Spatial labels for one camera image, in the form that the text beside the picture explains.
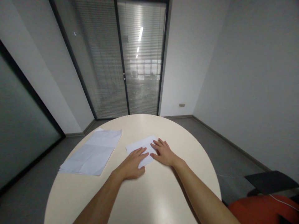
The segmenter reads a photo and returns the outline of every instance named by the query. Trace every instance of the chair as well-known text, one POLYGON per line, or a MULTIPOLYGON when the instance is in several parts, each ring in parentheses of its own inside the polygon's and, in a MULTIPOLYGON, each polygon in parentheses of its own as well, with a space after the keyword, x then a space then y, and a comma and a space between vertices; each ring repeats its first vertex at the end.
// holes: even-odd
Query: chair
POLYGON ((299 210, 299 195, 292 198, 270 195, 275 192, 298 188, 297 182, 279 171, 248 175, 245 178, 255 189, 247 194, 247 198, 239 199, 228 206, 241 224, 299 223, 299 212, 297 211, 299 210))

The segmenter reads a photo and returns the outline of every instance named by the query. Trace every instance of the white cable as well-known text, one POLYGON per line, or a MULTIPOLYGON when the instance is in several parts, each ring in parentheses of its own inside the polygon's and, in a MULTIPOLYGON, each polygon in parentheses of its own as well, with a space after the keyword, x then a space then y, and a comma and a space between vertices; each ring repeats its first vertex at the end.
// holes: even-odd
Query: white cable
POLYGON ((289 205, 289 204, 287 204, 287 203, 285 203, 285 202, 282 202, 282 201, 280 201, 280 200, 278 200, 278 199, 276 199, 275 197, 273 197, 272 195, 270 195, 272 198, 274 198, 276 201, 279 201, 279 202, 281 202, 281 203, 284 203, 284 204, 286 204, 286 205, 288 205, 288 206, 290 206, 290 207, 292 207, 293 209, 295 209, 295 210, 297 210, 298 212, 299 212, 299 210, 298 209, 296 209, 296 208, 294 208, 293 206, 291 206, 291 205, 289 205))
POLYGON ((222 177, 228 177, 228 178, 238 178, 238 177, 242 177, 242 176, 235 176, 235 177, 232 177, 232 176, 224 176, 224 175, 220 175, 220 174, 216 174, 217 176, 222 176, 222 177))

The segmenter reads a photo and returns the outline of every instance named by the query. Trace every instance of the table top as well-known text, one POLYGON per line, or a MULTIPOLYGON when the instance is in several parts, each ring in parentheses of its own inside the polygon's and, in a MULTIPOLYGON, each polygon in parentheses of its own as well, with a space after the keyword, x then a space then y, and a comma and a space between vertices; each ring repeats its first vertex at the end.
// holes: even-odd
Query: table top
MULTIPOLYGON (((120 130, 122 136, 100 176, 58 173, 45 213, 45 224, 73 223, 105 183, 111 172, 128 156, 126 146, 150 135, 166 140, 172 151, 184 159, 194 173, 221 199, 214 167, 199 142, 182 126, 163 117, 135 114, 100 126, 120 130)), ((92 135, 73 149, 77 151, 92 135)), ((145 174, 125 180, 119 190, 108 223, 197 223, 170 167, 153 161, 145 174)))

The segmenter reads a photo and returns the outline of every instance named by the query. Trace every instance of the forearm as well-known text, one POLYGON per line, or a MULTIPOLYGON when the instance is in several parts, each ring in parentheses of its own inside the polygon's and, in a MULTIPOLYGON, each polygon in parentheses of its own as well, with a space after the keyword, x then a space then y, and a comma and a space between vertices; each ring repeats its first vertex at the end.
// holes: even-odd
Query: forearm
POLYGON ((117 171, 113 171, 102 188, 80 213, 74 224, 108 223, 114 201, 122 182, 122 176, 117 171))
POLYGON ((202 224, 239 223, 217 196, 195 175, 187 163, 178 159, 173 165, 202 224))

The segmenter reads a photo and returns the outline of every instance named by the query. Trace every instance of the white paper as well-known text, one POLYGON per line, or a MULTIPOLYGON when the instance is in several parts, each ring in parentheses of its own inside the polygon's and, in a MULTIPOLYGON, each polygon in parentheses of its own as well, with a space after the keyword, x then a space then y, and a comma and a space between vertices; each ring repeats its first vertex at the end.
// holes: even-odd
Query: white paper
POLYGON ((156 137, 154 135, 152 136, 149 136, 147 138, 144 138, 138 142, 135 142, 133 144, 130 144, 128 146, 126 146, 126 150, 127 150, 127 153, 130 154, 132 151, 136 150, 136 149, 139 149, 140 147, 143 147, 143 148, 147 148, 145 150, 144 153, 142 154, 145 154, 145 153, 148 153, 149 152, 149 155, 144 158, 143 160, 141 160, 141 162, 139 163, 138 165, 138 168, 140 169, 141 167, 143 166, 146 166, 148 165, 151 161, 153 161, 154 159, 150 156, 151 153, 154 153, 154 154, 157 154, 156 153, 156 150, 154 150, 153 147, 151 147, 151 143, 153 143, 154 140, 157 140, 156 137))
POLYGON ((121 137, 121 130, 98 128, 59 169, 60 173, 99 176, 121 137))

